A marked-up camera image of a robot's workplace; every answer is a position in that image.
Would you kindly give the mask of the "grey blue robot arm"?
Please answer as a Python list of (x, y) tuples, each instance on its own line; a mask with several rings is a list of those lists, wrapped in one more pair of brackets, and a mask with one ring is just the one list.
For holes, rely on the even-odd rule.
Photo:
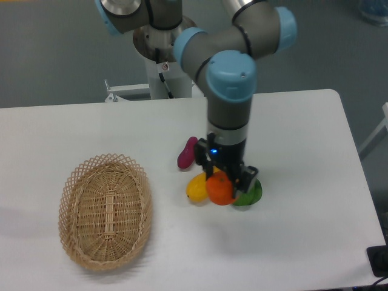
[(295, 43), (297, 24), (286, 7), (267, 1), (224, 1), (230, 28), (217, 34), (184, 28), (181, 1), (96, 1), (110, 33), (147, 32), (149, 51), (175, 61), (207, 98), (207, 136), (194, 147), (195, 161), (232, 183), (232, 196), (247, 193), (258, 169), (244, 164), (250, 108), (257, 88), (256, 60)]

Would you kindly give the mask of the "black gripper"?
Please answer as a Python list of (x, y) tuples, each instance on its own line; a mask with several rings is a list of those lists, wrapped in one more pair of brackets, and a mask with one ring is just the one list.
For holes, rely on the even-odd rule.
[(246, 140), (234, 145), (217, 143), (214, 133), (209, 133), (207, 139), (200, 138), (194, 146), (195, 162), (202, 167), (206, 179), (213, 175), (214, 167), (232, 179), (233, 198), (248, 193), (255, 185), (259, 173), (256, 167), (244, 165), (245, 146)]

